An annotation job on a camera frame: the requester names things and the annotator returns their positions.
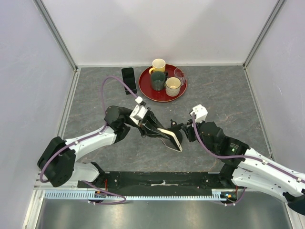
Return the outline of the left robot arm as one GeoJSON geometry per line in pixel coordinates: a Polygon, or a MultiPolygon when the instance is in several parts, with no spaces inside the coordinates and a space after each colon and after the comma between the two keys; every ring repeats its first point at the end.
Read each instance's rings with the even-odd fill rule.
{"type": "Polygon", "coordinates": [[[96,163],[82,164],[78,159],[104,146],[122,141],[131,127],[141,136],[171,140],[172,131],[165,129],[149,108],[137,105],[134,109],[110,106],[105,112],[105,124],[88,134],[63,140],[53,138],[37,162],[41,170],[40,181],[59,187],[68,181],[88,181],[93,187],[101,187],[105,177],[96,163]]]}

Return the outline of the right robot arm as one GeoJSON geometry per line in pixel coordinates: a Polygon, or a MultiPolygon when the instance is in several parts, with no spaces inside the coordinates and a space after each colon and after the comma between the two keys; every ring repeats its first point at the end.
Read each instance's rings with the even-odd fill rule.
{"type": "Polygon", "coordinates": [[[242,141],[226,136],[215,122],[182,126],[189,142],[198,141],[224,166],[218,176],[222,187],[246,187],[273,196],[293,211],[305,213],[305,175],[263,156],[242,141]]]}

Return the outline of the white case smartphone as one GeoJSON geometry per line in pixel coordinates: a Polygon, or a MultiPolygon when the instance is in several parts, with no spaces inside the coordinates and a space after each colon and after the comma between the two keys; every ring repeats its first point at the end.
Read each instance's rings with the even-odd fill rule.
{"type": "Polygon", "coordinates": [[[123,82],[135,93],[136,92],[136,82],[134,69],[132,67],[122,68],[122,79],[123,82]]]}

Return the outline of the pink case smartphone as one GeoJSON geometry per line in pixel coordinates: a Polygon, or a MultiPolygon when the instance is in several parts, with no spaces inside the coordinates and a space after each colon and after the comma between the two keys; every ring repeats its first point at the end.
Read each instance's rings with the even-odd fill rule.
{"type": "Polygon", "coordinates": [[[182,152],[183,136],[179,130],[172,131],[172,130],[158,128],[158,131],[160,131],[161,133],[163,133],[168,137],[168,138],[164,138],[164,137],[161,138],[161,141],[167,148],[177,152],[182,152]]]}

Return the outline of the black round suction base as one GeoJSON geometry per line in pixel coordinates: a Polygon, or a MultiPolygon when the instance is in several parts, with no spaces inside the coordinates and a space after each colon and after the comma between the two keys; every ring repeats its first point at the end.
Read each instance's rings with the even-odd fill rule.
{"type": "Polygon", "coordinates": [[[172,119],[170,120],[170,122],[171,122],[170,127],[167,128],[167,130],[175,133],[179,143],[181,144],[183,142],[183,135],[181,133],[181,126],[183,125],[183,123],[177,124],[177,122],[172,119]]]}

